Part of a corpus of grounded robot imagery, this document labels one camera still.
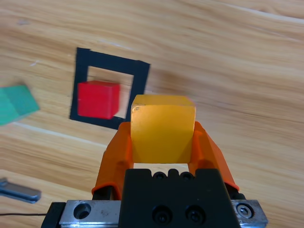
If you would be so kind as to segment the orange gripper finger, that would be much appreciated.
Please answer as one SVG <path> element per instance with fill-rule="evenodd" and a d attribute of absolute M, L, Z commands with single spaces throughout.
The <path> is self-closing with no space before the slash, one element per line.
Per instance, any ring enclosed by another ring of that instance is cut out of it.
<path fill-rule="evenodd" d="M 120 200 L 125 172 L 132 167 L 131 123 L 124 122 L 103 154 L 96 184 L 92 189 L 93 200 Z"/>
<path fill-rule="evenodd" d="M 238 190 L 222 151 L 199 122 L 194 125 L 189 172 L 195 174 L 197 169 L 219 170 L 224 183 Z"/>

